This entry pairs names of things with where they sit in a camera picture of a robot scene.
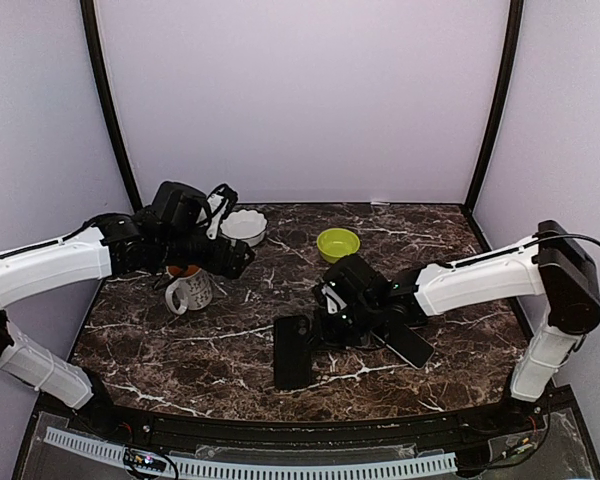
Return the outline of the black smartphone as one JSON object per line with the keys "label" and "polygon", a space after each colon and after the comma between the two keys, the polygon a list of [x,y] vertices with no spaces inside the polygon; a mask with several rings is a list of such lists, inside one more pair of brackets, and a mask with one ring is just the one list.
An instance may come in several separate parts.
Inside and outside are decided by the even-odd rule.
{"label": "black smartphone", "polygon": [[303,389],[312,381],[310,323],[306,316],[274,321],[274,385],[278,390]]}

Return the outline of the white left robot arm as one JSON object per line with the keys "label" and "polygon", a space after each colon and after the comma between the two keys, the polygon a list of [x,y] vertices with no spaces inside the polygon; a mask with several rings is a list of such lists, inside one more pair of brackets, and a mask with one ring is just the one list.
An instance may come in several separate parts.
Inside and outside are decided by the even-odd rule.
{"label": "white left robot arm", "polygon": [[93,374],[28,338],[9,321],[7,307],[74,283],[135,271],[195,265],[236,279],[255,257],[245,241],[219,234],[237,199],[226,184],[204,194],[165,181],[153,201],[133,214],[97,215],[72,233],[0,252],[0,370],[82,410],[83,421],[100,436],[114,435],[121,415],[106,402],[106,389]]}

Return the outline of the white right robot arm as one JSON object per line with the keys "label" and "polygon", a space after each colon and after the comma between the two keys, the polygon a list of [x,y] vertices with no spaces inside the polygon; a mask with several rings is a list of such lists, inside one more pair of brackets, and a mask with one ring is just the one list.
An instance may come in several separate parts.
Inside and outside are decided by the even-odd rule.
{"label": "white right robot arm", "polygon": [[571,352],[600,324],[597,267],[580,245],[588,239],[547,220],[533,235],[504,248],[403,270],[393,279],[360,255],[347,255],[313,289],[318,303],[314,341],[358,347],[372,336],[407,364],[422,368],[434,348],[415,330],[428,318],[495,300],[543,296],[548,307],[539,330],[511,374],[508,397],[490,413],[491,426],[510,434],[527,420],[528,403],[543,395]]}

